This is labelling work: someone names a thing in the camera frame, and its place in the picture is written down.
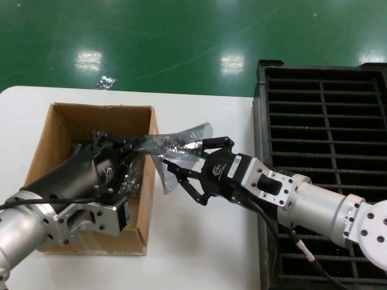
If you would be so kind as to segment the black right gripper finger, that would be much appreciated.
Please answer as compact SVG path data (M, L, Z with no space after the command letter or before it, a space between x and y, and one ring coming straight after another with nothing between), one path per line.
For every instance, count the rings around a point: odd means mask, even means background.
M202 141L202 147L199 157L202 159L207 159L207 157L209 156L209 154L206 152L207 149L226 148L231 150L234 145L235 143L229 137L205 138Z
M199 191L190 183L189 179L200 179L200 172L196 172L192 169L185 169L168 160L163 160L163 163L167 165L167 171L175 175L179 185L185 189L190 197L198 204L206 206L211 195L209 193L203 193Z

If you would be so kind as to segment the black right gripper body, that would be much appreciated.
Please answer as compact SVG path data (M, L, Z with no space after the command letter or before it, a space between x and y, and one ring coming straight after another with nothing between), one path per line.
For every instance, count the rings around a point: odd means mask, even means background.
M204 192L202 201L207 201L210 197L222 197L251 211L257 205L268 217L277 218L277 206L257 198L241 185L251 161L252 157L234 154L229 150L210 153L200 173L200 184Z

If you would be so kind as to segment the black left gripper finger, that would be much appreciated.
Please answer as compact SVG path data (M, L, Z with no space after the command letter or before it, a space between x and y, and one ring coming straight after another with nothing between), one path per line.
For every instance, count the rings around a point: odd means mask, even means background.
M145 141L145 136L120 137L109 132L92 131L93 145L95 147L112 147L114 149L135 149Z
M141 155L138 152L128 152L121 158L116 190L118 193L140 193Z

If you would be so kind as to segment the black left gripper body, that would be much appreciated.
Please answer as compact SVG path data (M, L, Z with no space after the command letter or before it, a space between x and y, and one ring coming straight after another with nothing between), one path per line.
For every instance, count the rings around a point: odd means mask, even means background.
M125 195L119 194L119 182L123 180L126 156L121 149L112 146L89 147L69 157L61 165L43 177L20 189L33 193L33 199L91 199L102 189L101 204L122 205L127 203Z

